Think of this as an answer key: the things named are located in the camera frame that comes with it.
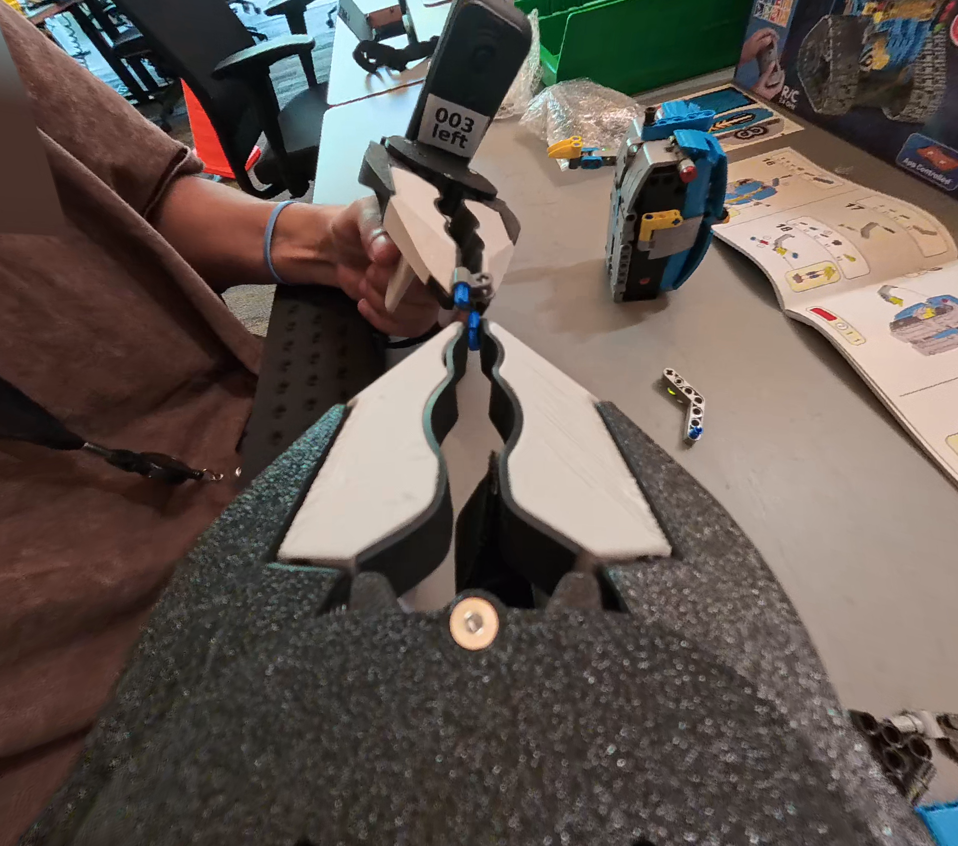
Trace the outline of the person's left forearm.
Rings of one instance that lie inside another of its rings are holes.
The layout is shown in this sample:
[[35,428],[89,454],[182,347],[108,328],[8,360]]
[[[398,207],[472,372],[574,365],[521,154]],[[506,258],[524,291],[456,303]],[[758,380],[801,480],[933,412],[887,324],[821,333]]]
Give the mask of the person's left forearm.
[[[261,240],[274,204],[199,177],[183,177],[165,194],[151,222],[210,287],[222,291],[270,284]],[[293,285],[337,285],[329,222],[339,209],[299,203],[281,217],[274,258]]]

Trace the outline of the dark blue robot kit box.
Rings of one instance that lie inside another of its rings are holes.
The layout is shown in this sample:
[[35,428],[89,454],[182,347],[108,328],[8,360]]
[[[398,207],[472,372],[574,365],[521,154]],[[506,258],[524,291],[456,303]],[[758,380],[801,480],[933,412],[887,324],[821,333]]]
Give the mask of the dark blue robot kit box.
[[957,0],[753,0],[734,81],[957,191]]

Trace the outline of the white side table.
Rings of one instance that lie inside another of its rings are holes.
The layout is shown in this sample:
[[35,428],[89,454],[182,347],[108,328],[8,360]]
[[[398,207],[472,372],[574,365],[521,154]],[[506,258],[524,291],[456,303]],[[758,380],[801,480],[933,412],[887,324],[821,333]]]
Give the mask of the white side table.
[[[421,40],[442,32],[450,1],[406,0]],[[365,13],[392,6],[395,0],[353,0]],[[367,191],[357,180],[366,147],[382,136],[404,132],[425,79],[427,63],[406,72],[365,73],[353,60],[358,39],[342,21],[334,32],[328,84],[329,110],[324,116],[312,199],[318,204],[349,204]]]

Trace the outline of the brown shirt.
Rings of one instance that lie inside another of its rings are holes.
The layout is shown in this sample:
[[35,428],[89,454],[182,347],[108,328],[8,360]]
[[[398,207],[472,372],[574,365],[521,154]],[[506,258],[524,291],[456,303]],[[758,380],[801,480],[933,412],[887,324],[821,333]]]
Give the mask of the brown shirt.
[[2,445],[1,834],[72,771],[177,563],[235,495],[260,345],[151,224],[198,160],[15,11],[2,33],[65,215],[2,237],[2,376],[88,440],[224,472],[180,486]]

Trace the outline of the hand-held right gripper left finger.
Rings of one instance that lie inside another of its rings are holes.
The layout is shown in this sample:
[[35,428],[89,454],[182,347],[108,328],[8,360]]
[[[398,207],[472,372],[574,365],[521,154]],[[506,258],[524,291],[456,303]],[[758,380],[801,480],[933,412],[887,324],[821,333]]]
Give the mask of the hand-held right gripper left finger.
[[277,552],[287,566],[385,576],[402,596],[453,533],[442,445],[458,420],[461,325],[445,327],[350,401]]

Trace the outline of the blue grey brick robot model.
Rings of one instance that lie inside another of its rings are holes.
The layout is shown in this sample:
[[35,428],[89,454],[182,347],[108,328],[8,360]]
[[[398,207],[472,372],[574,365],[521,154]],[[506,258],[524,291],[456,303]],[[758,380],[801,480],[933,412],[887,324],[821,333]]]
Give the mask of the blue grey brick robot model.
[[573,136],[550,145],[569,169],[615,169],[606,269],[612,301],[651,301],[696,271],[727,219],[727,156],[712,133],[715,110],[675,99],[633,119],[612,158]]

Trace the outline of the person's left hand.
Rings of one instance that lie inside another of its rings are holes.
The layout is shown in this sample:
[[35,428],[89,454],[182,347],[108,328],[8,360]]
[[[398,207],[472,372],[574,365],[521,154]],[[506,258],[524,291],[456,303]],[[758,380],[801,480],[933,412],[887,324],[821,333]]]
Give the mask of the person's left hand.
[[386,303],[401,255],[383,226],[377,199],[366,196],[341,207],[329,222],[334,280],[372,327],[395,339],[412,339],[437,325],[439,305],[415,282],[395,309]]

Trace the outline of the grey angled beam piece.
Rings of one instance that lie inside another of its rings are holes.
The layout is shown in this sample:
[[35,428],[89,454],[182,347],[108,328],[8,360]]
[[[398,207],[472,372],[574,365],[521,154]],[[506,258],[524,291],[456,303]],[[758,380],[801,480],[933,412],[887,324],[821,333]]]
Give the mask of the grey angled beam piece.
[[689,383],[687,378],[681,373],[671,368],[665,368],[662,372],[662,376],[665,385],[666,383],[671,383],[680,391],[680,395],[675,398],[685,411],[683,441],[688,446],[694,445],[696,443],[689,443],[686,440],[687,430],[691,423],[697,423],[703,428],[705,399],[700,391]]

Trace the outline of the green flat box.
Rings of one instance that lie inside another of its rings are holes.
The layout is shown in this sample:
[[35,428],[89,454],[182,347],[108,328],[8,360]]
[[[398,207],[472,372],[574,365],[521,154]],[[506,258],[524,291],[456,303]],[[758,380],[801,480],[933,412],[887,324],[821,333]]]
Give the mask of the green flat box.
[[546,86],[634,96],[737,62],[752,0],[514,0],[537,13]]

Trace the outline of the orange traffic cone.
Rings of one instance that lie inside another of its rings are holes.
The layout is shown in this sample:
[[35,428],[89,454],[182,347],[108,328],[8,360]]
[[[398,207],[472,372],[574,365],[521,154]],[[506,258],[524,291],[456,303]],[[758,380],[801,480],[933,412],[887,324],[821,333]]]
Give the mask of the orange traffic cone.
[[250,171],[254,169],[262,157],[260,139],[246,143],[240,141],[241,174],[237,174],[226,150],[222,144],[221,135],[217,132],[205,107],[196,93],[184,78],[179,79],[183,97],[186,103],[189,127],[193,136],[193,147],[196,156],[203,163],[206,173],[235,181],[250,181]]

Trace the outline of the open instruction booklet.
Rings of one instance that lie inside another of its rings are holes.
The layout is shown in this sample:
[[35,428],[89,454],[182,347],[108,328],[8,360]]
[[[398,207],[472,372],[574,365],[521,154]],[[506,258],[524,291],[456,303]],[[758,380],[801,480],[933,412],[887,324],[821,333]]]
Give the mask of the open instruction booklet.
[[785,147],[733,164],[716,237],[838,349],[957,478],[957,261],[943,223]]

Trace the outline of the clear plastic bags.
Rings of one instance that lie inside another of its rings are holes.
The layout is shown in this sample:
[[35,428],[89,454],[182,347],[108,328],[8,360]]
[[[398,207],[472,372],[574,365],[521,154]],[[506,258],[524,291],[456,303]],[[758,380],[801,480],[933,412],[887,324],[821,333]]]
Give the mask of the clear plastic bags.
[[580,138],[583,146],[597,148],[600,157],[614,159],[632,122],[642,117],[641,105],[588,78],[547,86],[538,18],[537,10],[533,10],[530,51],[495,119],[517,120],[549,147]]

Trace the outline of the blue sticker sheet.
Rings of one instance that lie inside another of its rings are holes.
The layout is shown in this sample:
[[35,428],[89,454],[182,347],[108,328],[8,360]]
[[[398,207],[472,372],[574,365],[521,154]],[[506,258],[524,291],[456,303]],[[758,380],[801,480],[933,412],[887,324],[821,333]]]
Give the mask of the blue sticker sheet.
[[702,110],[713,111],[710,133],[726,152],[804,130],[763,98],[753,97],[731,82],[681,97],[662,98],[673,100],[685,100]]

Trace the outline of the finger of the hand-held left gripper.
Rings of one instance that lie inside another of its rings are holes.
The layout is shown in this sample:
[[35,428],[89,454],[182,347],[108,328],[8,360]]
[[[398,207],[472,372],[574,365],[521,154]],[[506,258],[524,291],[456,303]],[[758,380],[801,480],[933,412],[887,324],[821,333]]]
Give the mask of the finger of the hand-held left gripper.
[[402,259],[424,284],[453,285],[459,248],[437,204],[439,190],[409,170],[392,171],[388,235]]
[[500,285],[515,248],[506,220],[487,204],[473,204],[472,215],[477,221],[475,234],[479,241],[477,273],[489,277],[492,285]]

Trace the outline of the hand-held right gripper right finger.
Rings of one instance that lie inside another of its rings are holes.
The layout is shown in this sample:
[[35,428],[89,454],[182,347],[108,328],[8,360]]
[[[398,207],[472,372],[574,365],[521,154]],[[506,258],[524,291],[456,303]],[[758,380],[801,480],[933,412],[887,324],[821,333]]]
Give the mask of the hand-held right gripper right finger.
[[580,383],[492,321],[481,327],[505,562],[553,593],[569,573],[669,558],[672,545],[600,410]]

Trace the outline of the grey desk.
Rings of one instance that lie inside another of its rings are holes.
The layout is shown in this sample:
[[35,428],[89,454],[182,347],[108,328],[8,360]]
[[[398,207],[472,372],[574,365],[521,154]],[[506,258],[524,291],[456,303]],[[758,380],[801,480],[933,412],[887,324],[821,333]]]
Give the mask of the grey desk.
[[[475,166],[522,228],[491,318],[614,402],[724,505],[844,706],[955,712],[956,486],[845,357],[722,242],[665,299],[611,301],[607,172],[559,170],[518,121],[489,128]],[[705,399],[694,445],[665,368]]]

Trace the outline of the blue wristband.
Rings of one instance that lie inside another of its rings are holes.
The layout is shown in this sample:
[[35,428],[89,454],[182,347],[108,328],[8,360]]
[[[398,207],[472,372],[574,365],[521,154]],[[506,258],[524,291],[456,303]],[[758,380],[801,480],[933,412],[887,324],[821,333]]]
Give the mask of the blue wristband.
[[281,275],[278,269],[276,259],[274,258],[274,248],[279,244],[277,228],[281,217],[292,206],[299,204],[296,200],[283,200],[275,203],[269,211],[261,240],[261,255],[264,268],[271,281],[275,285],[291,286],[292,281]]

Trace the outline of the pile of small brick pieces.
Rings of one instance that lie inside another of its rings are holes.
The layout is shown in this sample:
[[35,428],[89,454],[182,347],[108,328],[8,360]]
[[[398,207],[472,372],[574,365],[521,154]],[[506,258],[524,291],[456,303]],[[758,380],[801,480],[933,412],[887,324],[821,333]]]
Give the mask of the pile of small brick pieces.
[[901,793],[938,845],[957,843],[957,802],[922,805],[937,768],[935,756],[957,762],[957,714],[904,710],[883,719],[850,710],[849,719],[886,778]]

